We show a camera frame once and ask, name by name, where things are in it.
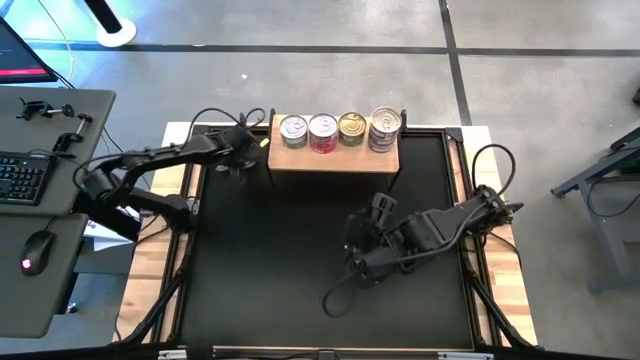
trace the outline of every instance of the monitor screen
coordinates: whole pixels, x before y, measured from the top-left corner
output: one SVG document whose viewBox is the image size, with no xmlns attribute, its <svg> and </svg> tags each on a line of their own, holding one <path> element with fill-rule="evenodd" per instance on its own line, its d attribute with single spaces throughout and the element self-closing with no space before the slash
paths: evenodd
<svg viewBox="0 0 640 360">
<path fill-rule="evenodd" d="M 48 66 L 0 17 L 0 84 L 56 80 Z"/>
</svg>

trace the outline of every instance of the black floor stripe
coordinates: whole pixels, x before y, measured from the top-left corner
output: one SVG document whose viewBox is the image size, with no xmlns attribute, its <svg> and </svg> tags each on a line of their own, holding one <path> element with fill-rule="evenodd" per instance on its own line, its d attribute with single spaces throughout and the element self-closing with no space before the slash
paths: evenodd
<svg viewBox="0 0 640 360">
<path fill-rule="evenodd" d="M 640 49 L 482 49 L 459 48 L 460 55 L 478 56 L 565 56 L 565 57 L 638 57 Z"/>
<path fill-rule="evenodd" d="M 26 40 L 37 50 L 67 50 L 61 41 Z M 77 51 L 180 52 L 180 53 L 297 53 L 297 54 L 447 54 L 442 47 L 407 46 L 298 46 L 298 45 L 176 45 L 128 44 L 106 48 L 97 42 L 72 42 Z"/>
<path fill-rule="evenodd" d="M 447 49 L 449 50 L 449 64 L 451 65 L 453 90 L 456 94 L 458 112 L 460 113 L 460 123 L 468 126 L 471 125 L 471 113 L 469 112 L 469 104 L 467 103 L 467 94 L 464 91 L 462 69 L 460 68 L 460 59 L 458 59 L 458 54 L 456 52 L 456 39 L 453 36 L 453 26 L 451 25 L 449 6 L 447 4 L 447 0 L 439 0 L 439 4 L 440 15 L 442 16 L 442 26 L 444 27 L 444 38 L 447 42 Z"/>
<path fill-rule="evenodd" d="M 26 39 L 37 50 L 67 50 L 58 40 Z M 640 57 L 640 49 L 508 49 L 508 48 L 453 48 L 405 46 L 306 46 L 306 45 L 180 45 L 129 44 L 119 48 L 106 48 L 93 41 L 73 41 L 71 49 L 77 51 L 131 51 L 131 52 L 230 52 L 230 53 L 300 53 L 300 54 L 416 54 L 444 55 L 456 53 L 470 56 L 564 56 L 564 57 Z"/>
</svg>

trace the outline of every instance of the gold can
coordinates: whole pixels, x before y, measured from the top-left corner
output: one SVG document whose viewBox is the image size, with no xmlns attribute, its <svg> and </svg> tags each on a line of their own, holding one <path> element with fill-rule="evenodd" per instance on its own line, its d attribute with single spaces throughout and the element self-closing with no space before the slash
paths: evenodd
<svg viewBox="0 0 640 360">
<path fill-rule="evenodd" d="M 364 141 L 367 120 L 356 112 L 348 112 L 338 122 L 340 143 L 344 146 L 358 146 Z"/>
</svg>

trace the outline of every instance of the black keyboard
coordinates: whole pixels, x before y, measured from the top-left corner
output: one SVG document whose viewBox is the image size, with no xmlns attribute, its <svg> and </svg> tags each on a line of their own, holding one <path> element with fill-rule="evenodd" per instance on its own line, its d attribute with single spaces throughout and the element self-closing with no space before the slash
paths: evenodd
<svg viewBox="0 0 640 360">
<path fill-rule="evenodd" d="M 56 157 L 0 151 L 0 204 L 37 206 Z"/>
</svg>

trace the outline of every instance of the white base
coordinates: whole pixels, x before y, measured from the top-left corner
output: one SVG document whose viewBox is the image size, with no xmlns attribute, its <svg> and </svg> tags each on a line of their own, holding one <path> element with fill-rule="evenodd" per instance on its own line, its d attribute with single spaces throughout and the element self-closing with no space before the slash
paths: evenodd
<svg viewBox="0 0 640 360">
<path fill-rule="evenodd" d="M 107 33 L 102 27 L 98 28 L 96 40 L 104 47 L 122 46 L 136 37 L 136 25 L 129 19 L 120 18 L 122 29 L 115 34 Z"/>
</svg>

